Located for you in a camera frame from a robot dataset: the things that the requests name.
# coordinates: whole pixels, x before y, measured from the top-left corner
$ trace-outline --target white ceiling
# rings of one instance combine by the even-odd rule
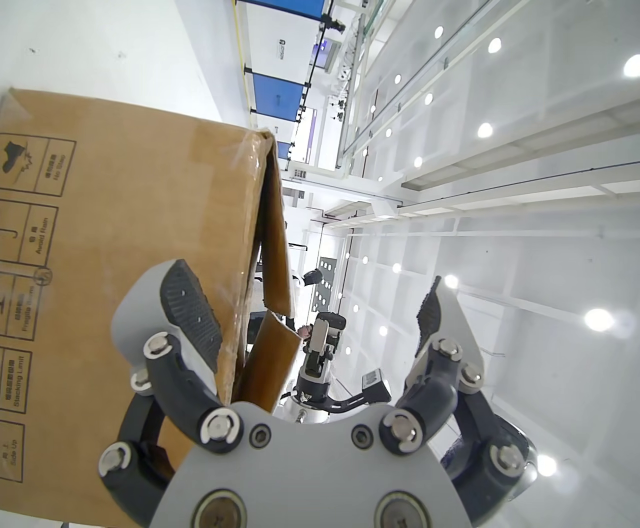
[[[373,137],[356,142],[352,174],[425,189],[640,131],[640,91],[622,73],[637,53],[640,3],[492,1],[477,24],[447,43],[479,4],[419,0],[410,6],[362,83],[356,125],[362,130],[375,121]],[[435,39],[438,25],[444,34]],[[502,49],[490,54],[496,37]],[[401,110],[397,102],[386,108],[440,48],[447,51],[401,96]],[[433,94],[428,106],[426,93]],[[493,136],[481,140],[483,122]]]

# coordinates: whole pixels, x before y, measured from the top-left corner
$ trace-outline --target cardboard box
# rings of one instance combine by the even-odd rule
[[[97,461],[132,397],[111,318],[155,264],[182,258],[199,277],[222,327],[216,382],[230,401],[260,242],[266,305],[292,311],[274,143],[269,133],[103,100],[6,95],[0,509],[134,526]],[[161,443],[174,466],[191,447],[171,427]]]

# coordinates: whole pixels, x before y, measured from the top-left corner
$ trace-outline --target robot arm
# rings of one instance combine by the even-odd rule
[[[364,404],[391,401],[389,385],[382,371],[376,369],[362,376],[362,392],[347,400],[330,398],[330,363],[335,358],[340,334],[347,321],[332,312],[320,312],[311,336],[305,341],[305,361],[298,373],[295,394],[291,396],[303,408],[327,413],[345,413]]]
[[[175,271],[174,265],[164,271]],[[191,277],[184,261],[178,268]],[[518,484],[523,454],[479,391],[481,357],[455,296],[440,287],[439,278],[420,310],[420,346],[396,406],[369,406],[309,427],[246,402],[222,406],[190,366],[202,364],[187,361],[195,351],[207,364],[204,358],[217,353],[214,342],[193,331],[198,324],[219,329],[210,310],[204,320],[197,282],[190,281],[192,289],[179,286],[177,302],[169,306],[162,302],[165,277],[157,273],[156,279],[154,285],[147,277],[144,288],[136,284],[137,301],[127,295],[114,321],[114,341],[136,369],[137,394],[117,441],[99,461],[104,485],[141,526],[468,528],[489,518]],[[158,318],[145,316],[140,332],[126,327],[127,335],[118,334],[127,313],[129,324],[135,323],[138,314],[130,309],[139,309],[139,295]],[[198,300],[198,309],[186,309],[180,300]],[[176,318],[178,313],[185,318]],[[451,322],[455,317],[461,320]],[[183,325],[190,330],[180,333]],[[141,340],[150,329],[154,333]],[[308,344],[306,366],[322,381],[340,324],[327,316],[316,329],[320,337]],[[465,373],[470,365],[474,369]],[[370,381],[380,386],[381,380]],[[425,444],[451,413],[461,448],[444,468]],[[195,444],[175,473],[157,446],[164,416]]]

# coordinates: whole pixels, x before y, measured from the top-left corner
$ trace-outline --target printed handling symbol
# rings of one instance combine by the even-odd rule
[[[18,232],[13,229],[2,229],[0,228],[0,233],[9,233],[11,234],[11,238],[18,238]]]
[[[6,161],[2,165],[2,171],[5,174],[9,174],[11,169],[15,165],[15,162],[18,161],[18,158],[27,150],[26,147],[22,145],[16,145],[14,142],[9,141],[6,144],[4,151],[6,152]]]
[[[48,286],[53,280],[53,271],[50,268],[42,267],[33,272],[33,281],[38,286]]]

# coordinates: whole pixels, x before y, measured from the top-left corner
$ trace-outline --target ceiling light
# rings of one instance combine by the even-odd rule
[[[640,77],[640,55],[634,55],[625,64],[623,70],[627,77]]]
[[[488,51],[489,53],[498,53],[501,47],[502,47],[502,40],[496,37],[489,43]]]
[[[546,454],[538,455],[538,473],[543,477],[550,477],[558,469],[556,461]]]
[[[584,316],[585,324],[596,332],[604,332],[613,326],[613,316],[602,308],[589,310]]]
[[[456,289],[458,287],[459,283],[460,283],[460,281],[458,280],[458,277],[456,277],[455,275],[447,275],[444,278],[445,286],[448,286],[451,289]]]
[[[493,134],[493,127],[489,123],[482,123],[480,128],[478,128],[479,138],[488,138],[491,134]]]

